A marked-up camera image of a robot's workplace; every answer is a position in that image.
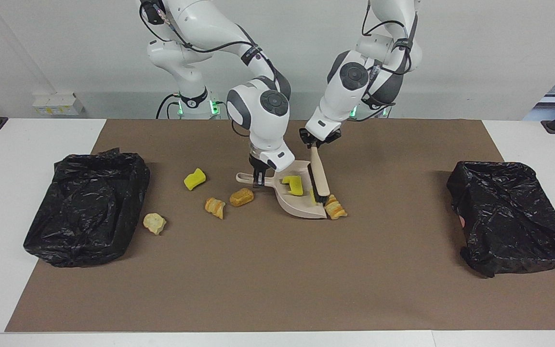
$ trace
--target white table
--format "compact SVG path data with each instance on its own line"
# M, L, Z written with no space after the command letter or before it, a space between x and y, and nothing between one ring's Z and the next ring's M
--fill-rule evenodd
M37 259L22 244L53 163L90 153L105 120L11 119L0 131L0 346L548 347L551 332L309 332L254 334L5 334ZM504 160L530 165L555 207L555 135L537 122L485 121Z

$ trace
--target white wall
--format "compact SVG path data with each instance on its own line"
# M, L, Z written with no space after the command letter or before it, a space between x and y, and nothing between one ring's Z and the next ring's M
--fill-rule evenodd
M335 56L354 48L366 6L365 0L215 2L301 93L297 118L310 116ZM425 0L419 17L423 63L407 76L392 117L522 119L555 84L555 1ZM34 116L32 93L52 85L76 92L90 117L151 117L161 96L176 90L145 56L153 38L132 0L0 0L0 19L0 33L11 33L0 34L0 114ZM15 39L20 48L10 43ZM222 97L251 77L226 53L200 66Z

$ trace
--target beige food piece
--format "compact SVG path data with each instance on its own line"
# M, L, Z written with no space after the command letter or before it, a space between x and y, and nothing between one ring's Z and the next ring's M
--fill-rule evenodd
M166 219L157 213L150 213L143 219L143 226L156 235L160 235L165 225Z
M226 203L222 200L217 200L216 198L209 198L205 202L205 211L213 214L219 219L224 219L224 207Z
M333 194L330 195L329 200L327 200L324 210L327 211L327 214L332 220L339 219L339 217L348 217L348 213L346 213L346 210L344 210Z
M231 195L231 204L234 207L244 206L253 200L254 193L246 187Z

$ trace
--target black plastic bag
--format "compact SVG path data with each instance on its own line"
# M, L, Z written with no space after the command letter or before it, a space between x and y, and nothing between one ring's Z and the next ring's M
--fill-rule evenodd
M462 258L486 277L555 268L555 210L520 163L459 162L447 182L465 220Z
M150 172L138 154L119 148L68 156L24 242L27 252L56 267L105 264L121 257L139 220Z

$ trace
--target yellow object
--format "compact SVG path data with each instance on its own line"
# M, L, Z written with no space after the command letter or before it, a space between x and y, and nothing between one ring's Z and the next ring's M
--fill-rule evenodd
M150 213L145 216L145 219L143 219L143 226L156 235L160 235L160 233L164 230L165 225L166 220L157 213Z
M234 207L244 206L252 200L254 200L254 193L246 187L231 195L231 204Z
M224 219L225 206L226 206L226 203L224 201L217 200L216 198L209 198L205 202L205 211L213 214L219 219Z
M205 173L201 169L196 169L194 173L188 175L185 180L183 180L183 183L185 184L187 189L189 189L189 191L192 191L195 187L203 184L206 180L207 176L205 175Z
M329 200L327 200L324 210L327 211L327 214L332 220L339 219L339 217L348 217L348 213L346 213L346 210L344 210L333 194L330 195Z
M301 176L286 176L282 178L283 185L290 185L290 194L294 196L304 195L304 185L301 183Z

